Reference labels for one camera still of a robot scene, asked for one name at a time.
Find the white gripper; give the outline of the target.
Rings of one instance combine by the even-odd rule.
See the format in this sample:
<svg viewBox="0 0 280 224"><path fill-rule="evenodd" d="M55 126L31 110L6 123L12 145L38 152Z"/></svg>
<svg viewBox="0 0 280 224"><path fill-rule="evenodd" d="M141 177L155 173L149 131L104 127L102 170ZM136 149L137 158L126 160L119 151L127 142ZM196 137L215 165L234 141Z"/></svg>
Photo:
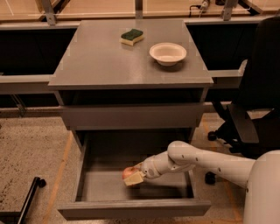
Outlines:
<svg viewBox="0 0 280 224"><path fill-rule="evenodd" d="M154 157L146 158L142 163L135 164L133 168L141 171L134 172L125 178L123 181L126 186L134 186L142 183L144 176L147 179L156 179L161 176L161 173L156 167L156 159Z"/></svg>

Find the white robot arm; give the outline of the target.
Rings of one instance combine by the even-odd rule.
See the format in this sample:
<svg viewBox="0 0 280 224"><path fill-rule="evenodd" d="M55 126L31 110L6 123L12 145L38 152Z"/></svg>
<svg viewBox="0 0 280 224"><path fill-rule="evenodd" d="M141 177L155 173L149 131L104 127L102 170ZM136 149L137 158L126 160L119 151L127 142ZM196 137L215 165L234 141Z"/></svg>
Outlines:
<svg viewBox="0 0 280 224"><path fill-rule="evenodd" d="M243 224L280 224L280 150L250 159L174 141L166 151L126 168L122 179L126 186L133 186L196 165L246 190Z"/></svg>

